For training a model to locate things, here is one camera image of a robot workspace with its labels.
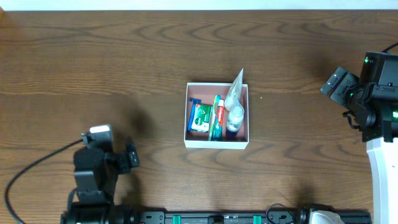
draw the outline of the wood grain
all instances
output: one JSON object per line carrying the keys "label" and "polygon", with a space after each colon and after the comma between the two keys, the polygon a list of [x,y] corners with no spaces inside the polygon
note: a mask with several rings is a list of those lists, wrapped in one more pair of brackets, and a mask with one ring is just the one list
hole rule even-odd
{"label": "wood grain", "polygon": [[[341,65],[398,39],[396,11],[8,12],[0,21],[0,189],[28,163],[110,123],[141,167],[116,203],[264,210],[325,203],[373,210],[360,133],[320,94]],[[187,82],[250,86],[244,151],[185,149]],[[11,192],[28,223],[58,223],[75,187],[74,147]],[[0,223],[13,223],[0,204]]]}

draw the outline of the blue razor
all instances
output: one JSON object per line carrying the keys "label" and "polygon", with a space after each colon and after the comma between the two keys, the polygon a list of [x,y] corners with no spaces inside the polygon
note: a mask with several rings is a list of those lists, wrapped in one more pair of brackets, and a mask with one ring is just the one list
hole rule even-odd
{"label": "blue razor", "polygon": [[188,123],[188,128],[187,131],[191,131],[191,126],[192,126],[192,122],[193,122],[193,117],[195,115],[195,110],[197,107],[197,103],[201,103],[201,100],[199,99],[195,99],[195,98],[189,98],[189,101],[192,101],[192,109],[191,109],[191,116],[189,117],[189,123]]}

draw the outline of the bottle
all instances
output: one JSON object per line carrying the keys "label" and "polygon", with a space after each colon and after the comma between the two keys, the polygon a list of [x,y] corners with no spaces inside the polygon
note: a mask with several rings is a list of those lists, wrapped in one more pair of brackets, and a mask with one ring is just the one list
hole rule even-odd
{"label": "bottle", "polygon": [[231,111],[228,114],[228,121],[226,123],[226,138],[235,139],[239,128],[243,122],[244,109],[239,103],[239,100],[234,98]]}

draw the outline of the clear plastic bag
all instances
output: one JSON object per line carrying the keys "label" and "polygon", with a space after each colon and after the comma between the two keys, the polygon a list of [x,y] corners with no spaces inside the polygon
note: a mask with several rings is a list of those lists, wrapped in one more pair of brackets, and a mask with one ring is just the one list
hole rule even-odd
{"label": "clear plastic bag", "polygon": [[238,102],[241,100],[242,83],[243,83],[243,68],[239,73],[238,77],[235,78],[235,81],[232,83],[231,88],[229,88],[229,91],[226,95],[224,105],[225,109],[227,109],[228,111],[231,111],[232,109],[234,98],[238,99]]}

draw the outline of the cardboard box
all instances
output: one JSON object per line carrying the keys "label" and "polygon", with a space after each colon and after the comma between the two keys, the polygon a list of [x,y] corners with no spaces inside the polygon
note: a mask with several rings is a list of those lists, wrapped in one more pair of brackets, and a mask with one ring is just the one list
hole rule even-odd
{"label": "cardboard box", "polygon": [[213,105],[215,95],[221,95],[225,100],[231,83],[187,83],[187,97],[185,102],[185,130],[184,143],[189,148],[210,148],[210,149],[245,149],[249,144],[249,94],[248,85],[242,85],[241,105],[244,108],[244,118],[241,128],[238,131],[236,141],[225,139],[228,110],[224,111],[223,118],[223,141],[208,141],[209,132],[187,131],[187,126],[192,109],[192,102],[189,99],[200,99],[204,105]]}

